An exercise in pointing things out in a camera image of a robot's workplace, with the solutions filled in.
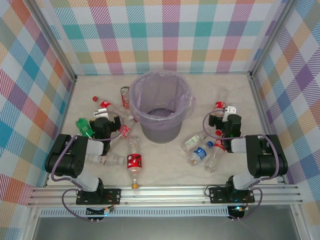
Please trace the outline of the black yellow power connector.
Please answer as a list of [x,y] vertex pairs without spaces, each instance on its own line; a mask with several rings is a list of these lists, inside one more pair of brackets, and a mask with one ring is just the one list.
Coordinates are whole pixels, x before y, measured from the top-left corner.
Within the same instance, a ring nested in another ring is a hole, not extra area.
[[228,206],[228,218],[231,220],[241,219],[245,216],[245,213],[250,208],[248,206],[240,205],[240,206]]
[[107,206],[102,209],[87,208],[85,214],[87,216],[107,216],[115,210],[114,206]]

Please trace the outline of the large red black label bottle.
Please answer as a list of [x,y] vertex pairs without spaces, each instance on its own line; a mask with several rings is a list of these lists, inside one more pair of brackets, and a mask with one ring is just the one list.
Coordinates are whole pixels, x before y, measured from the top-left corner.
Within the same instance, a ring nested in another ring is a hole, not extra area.
[[126,169],[131,179],[131,188],[138,189],[138,177],[143,167],[141,140],[138,136],[132,135],[129,137],[127,143]]

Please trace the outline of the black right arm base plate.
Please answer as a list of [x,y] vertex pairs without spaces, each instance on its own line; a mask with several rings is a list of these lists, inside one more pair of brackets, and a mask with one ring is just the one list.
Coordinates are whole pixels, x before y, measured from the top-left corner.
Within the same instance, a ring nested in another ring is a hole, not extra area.
[[226,187],[209,188],[211,204],[249,204],[255,202],[254,193],[249,190],[227,189]]

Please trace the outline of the aluminium front rail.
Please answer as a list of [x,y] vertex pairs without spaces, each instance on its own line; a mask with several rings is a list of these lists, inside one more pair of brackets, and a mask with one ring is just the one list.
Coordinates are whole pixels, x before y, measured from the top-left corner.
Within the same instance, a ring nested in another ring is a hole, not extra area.
[[[260,190],[251,194],[256,205],[262,197],[262,205],[300,205],[302,195],[297,185],[258,184]],[[70,185],[49,185],[36,187],[32,191],[27,206],[61,207],[62,195]],[[205,185],[147,185],[132,189],[129,185],[107,185],[106,188],[121,189],[120,207],[191,207],[210,206],[210,198],[215,194]]]

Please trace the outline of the clear unlabelled plastic bottle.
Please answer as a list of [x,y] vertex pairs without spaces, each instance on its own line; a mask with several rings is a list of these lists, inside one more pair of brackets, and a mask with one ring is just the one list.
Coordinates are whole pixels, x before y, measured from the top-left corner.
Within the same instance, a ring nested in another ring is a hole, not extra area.
[[128,111],[124,111],[124,112],[121,112],[120,115],[123,117],[123,119],[126,121],[126,122],[134,122],[136,123],[136,119],[131,115],[130,112]]

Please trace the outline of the clear bottle green white label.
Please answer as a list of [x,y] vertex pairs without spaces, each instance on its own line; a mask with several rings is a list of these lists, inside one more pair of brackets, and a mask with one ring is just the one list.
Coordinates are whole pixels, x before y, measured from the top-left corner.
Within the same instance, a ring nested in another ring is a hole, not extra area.
[[193,133],[182,141],[181,148],[187,153],[197,147],[207,137],[208,135],[204,131]]

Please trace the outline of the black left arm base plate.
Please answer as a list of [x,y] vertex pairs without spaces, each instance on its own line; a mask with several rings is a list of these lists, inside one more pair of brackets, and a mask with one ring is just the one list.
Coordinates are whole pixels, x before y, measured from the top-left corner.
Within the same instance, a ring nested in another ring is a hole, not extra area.
[[78,191],[76,195],[76,205],[119,205],[121,189],[104,188],[95,192]]

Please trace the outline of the aluminium frame post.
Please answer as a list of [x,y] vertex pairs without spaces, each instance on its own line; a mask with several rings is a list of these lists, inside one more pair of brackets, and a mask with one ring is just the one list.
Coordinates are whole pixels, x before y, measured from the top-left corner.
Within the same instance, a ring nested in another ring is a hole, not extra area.
[[29,10],[32,12],[36,21],[39,23],[39,26],[43,32],[43,35],[46,37],[49,45],[52,47],[53,51],[56,53],[57,58],[61,62],[61,65],[66,70],[68,76],[75,83],[77,81],[77,75],[73,70],[63,49],[61,48],[57,38],[55,37],[54,32],[52,31],[50,25],[48,24],[45,16],[43,15],[40,7],[37,5],[36,0],[24,0],[24,2],[26,5],[28,5]]
[[264,62],[267,59],[268,54],[270,53],[273,45],[279,38],[283,28],[286,25],[286,22],[290,18],[292,11],[295,9],[299,0],[288,0],[281,12],[277,22],[274,24],[273,30],[270,32],[270,36],[268,37],[264,48],[261,51],[261,54],[258,56],[256,63],[253,65],[251,71],[249,71],[249,75],[253,78],[257,75],[261,67],[263,66]]

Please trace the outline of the red label cola bottle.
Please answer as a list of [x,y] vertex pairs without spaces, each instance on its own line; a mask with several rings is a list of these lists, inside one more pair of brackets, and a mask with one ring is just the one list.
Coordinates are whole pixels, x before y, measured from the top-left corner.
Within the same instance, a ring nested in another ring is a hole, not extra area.
[[226,103],[223,101],[217,101],[215,103],[214,112],[213,114],[217,117],[223,117],[225,115],[224,109],[227,107]]
[[136,123],[137,123],[137,121],[136,121],[136,119],[135,119],[133,116],[127,116],[127,117],[125,118],[125,120],[124,120],[124,128],[123,128],[123,131],[121,132],[121,135],[118,136],[116,139],[118,140],[118,139],[125,139],[125,138],[127,138],[127,137],[131,134],[133,128],[134,128],[135,125],[136,125]]
[[121,111],[108,100],[104,100],[103,98],[101,99],[97,96],[94,96],[92,100],[97,105],[97,110],[95,111],[98,111],[99,109],[106,109],[108,112],[108,120],[110,120],[111,122],[114,121],[115,116],[121,116]]
[[223,141],[221,139],[217,139],[214,142],[211,154],[205,163],[205,169],[213,173],[216,170],[219,161],[224,157],[225,152],[226,150],[223,145]]

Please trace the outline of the grey metal shelf panel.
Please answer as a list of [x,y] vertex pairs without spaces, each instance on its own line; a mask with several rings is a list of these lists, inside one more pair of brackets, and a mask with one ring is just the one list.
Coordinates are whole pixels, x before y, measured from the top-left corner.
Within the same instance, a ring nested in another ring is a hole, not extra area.
[[90,224],[41,218],[32,240],[300,240],[291,224],[265,226],[223,217],[112,217]]

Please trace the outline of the clear bottle white red label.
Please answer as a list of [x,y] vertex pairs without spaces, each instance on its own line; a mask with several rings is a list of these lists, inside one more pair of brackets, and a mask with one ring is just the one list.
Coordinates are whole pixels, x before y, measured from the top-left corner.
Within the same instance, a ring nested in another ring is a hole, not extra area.
[[126,160],[123,156],[113,152],[109,152],[105,156],[87,154],[85,161],[89,164],[101,164],[104,166],[120,166],[126,164]]

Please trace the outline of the blue label water bottle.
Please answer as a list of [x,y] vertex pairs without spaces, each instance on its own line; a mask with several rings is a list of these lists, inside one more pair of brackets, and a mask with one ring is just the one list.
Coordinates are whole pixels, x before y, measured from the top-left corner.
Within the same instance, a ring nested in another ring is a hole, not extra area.
[[213,146],[214,143],[212,141],[207,141],[198,146],[195,150],[188,154],[187,162],[192,166],[199,164],[210,155]]

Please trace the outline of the short red label bottle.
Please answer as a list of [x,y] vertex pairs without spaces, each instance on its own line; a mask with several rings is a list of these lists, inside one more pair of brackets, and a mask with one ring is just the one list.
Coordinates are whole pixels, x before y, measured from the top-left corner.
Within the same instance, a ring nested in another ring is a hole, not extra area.
[[120,89],[122,106],[127,110],[130,108],[130,93],[129,93],[129,91],[130,91],[129,86],[124,86]]

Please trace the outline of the green plastic bottle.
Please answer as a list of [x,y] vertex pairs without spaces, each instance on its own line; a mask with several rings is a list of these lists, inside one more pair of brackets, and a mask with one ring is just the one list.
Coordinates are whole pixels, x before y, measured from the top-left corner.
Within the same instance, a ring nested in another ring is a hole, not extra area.
[[90,123],[86,118],[79,118],[75,122],[75,125],[82,136],[90,138],[94,135],[94,131],[92,130]]

